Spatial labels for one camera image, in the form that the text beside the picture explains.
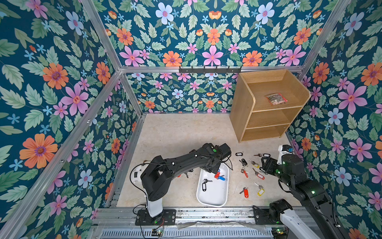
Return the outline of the yellow tag key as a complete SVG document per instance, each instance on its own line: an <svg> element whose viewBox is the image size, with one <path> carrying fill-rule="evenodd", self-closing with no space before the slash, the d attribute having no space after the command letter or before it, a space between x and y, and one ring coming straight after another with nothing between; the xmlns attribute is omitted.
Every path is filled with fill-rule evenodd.
<svg viewBox="0 0 382 239"><path fill-rule="evenodd" d="M255 183L255 185L258 187L258 192L257 192L257 195L259 197L261 197L264 193L265 193L265 190L264 190L264 187L258 183Z"/></svg>
<svg viewBox="0 0 382 239"><path fill-rule="evenodd" d="M260 165L254 161L251 161L252 165L255 167L255 168L260 168Z"/></svg>

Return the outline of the red tag key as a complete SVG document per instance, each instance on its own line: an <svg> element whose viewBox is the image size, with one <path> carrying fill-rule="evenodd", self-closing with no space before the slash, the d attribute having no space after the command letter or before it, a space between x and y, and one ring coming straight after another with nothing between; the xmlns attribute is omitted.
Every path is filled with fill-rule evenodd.
<svg viewBox="0 0 382 239"><path fill-rule="evenodd" d="M242 191L239 194L242 194L245 198L249 198L248 188L243 187Z"/></svg>
<svg viewBox="0 0 382 239"><path fill-rule="evenodd" d="M260 178L261 180L265 180L265 176L260 172L260 170L253 168L253 171L255 172L255 175Z"/></svg>
<svg viewBox="0 0 382 239"><path fill-rule="evenodd" d="M243 173L246 178L249 178L248 173L246 172L245 169L241 169L241 173Z"/></svg>

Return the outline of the pile of colourful key tags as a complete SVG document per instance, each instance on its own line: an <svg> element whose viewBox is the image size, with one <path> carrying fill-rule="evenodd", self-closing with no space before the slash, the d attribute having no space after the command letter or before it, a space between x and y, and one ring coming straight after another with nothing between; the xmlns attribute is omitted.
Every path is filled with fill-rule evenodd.
<svg viewBox="0 0 382 239"><path fill-rule="evenodd" d="M202 170L201 171L201 186L202 191L206 192L208 189L208 185L211 186L222 186L225 187L227 184L227 180L223 174L221 174L220 170L218 170L218 173L213 174L209 173L207 171Z"/></svg>

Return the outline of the key with black ring tag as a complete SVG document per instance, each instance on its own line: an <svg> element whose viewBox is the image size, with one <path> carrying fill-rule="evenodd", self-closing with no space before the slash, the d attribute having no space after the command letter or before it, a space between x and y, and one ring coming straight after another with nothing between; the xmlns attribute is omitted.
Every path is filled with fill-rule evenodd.
<svg viewBox="0 0 382 239"><path fill-rule="evenodd" d="M247 167L248 166L248 163L245 159L240 159L239 162L241 163L242 167Z"/></svg>

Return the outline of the white storage tray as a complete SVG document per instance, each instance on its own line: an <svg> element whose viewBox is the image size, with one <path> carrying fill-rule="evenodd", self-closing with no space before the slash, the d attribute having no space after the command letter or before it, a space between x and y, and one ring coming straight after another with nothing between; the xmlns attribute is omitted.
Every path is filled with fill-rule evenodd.
<svg viewBox="0 0 382 239"><path fill-rule="evenodd" d="M206 192L202 191L201 173L200 173L196 197L197 197L197 200L205 206L220 208L220 207L223 207L227 202L230 169L228 168L226 164L221 164L219 170L221 174L223 174L226 180L228 181L226 186L215 187L213 185L211 186L208 185L208 189Z"/></svg>

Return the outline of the wooden shelf cabinet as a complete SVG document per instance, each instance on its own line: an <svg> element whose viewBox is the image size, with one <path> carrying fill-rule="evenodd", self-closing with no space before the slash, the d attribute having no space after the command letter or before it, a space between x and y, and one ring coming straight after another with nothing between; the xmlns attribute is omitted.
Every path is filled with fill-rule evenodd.
<svg viewBox="0 0 382 239"><path fill-rule="evenodd" d="M266 95L288 102L273 106ZM230 120L238 142L281 137L310 99L309 90L288 70L239 73Z"/></svg>

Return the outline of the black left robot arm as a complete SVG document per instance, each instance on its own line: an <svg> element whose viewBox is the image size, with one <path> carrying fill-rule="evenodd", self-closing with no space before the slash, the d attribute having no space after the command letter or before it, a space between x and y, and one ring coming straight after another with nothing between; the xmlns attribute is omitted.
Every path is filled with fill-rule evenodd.
<svg viewBox="0 0 382 239"><path fill-rule="evenodd" d="M199 149L179 157L154 157L140 176L149 216L154 218L162 214L162 198L168 193L173 179L195 168L217 174L221 164L230 156L231 149L227 144L205 143Z"/></svg>

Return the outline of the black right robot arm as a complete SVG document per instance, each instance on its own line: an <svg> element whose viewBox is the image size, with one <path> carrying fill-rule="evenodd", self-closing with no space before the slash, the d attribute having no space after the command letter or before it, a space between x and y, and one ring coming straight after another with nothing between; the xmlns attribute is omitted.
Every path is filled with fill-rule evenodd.
<svg viewBox="0 0 382 239"><path fill-rule="evenodd" d="M307 177L303 161L294 154L285 154L278 161L272 157L262 157L260 169L277 177L279 184L288 187L292 194L318 225L326 239L348 239L346 229L334 211L334 203L323 186ZM313 231L285 200L274 201L269 206L269 218L282 223L299 239L318 239Z"/></svg>

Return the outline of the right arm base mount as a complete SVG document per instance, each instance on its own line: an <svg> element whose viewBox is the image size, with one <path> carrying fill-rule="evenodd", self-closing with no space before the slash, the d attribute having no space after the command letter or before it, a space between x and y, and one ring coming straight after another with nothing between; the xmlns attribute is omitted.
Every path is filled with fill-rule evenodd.
<svg viewBox="0 0 382 239"><path fill-rule="evenodd" d="M286 210L293 210L287 204L271 204L268 208L252 206L256 225L282 225L281 214Z"/></svg>

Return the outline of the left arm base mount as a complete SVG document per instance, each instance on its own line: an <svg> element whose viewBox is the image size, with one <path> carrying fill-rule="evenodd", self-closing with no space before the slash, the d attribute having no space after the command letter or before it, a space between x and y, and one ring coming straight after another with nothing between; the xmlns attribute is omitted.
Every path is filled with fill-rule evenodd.
<svg viewBox="0 0 382 239"><path fill-rule="evenodd" d="M140 209L137 213L136 226L172 226L176 221L175 209L164 209L162 213L155 217L151 217L147 209Z"/></svg>

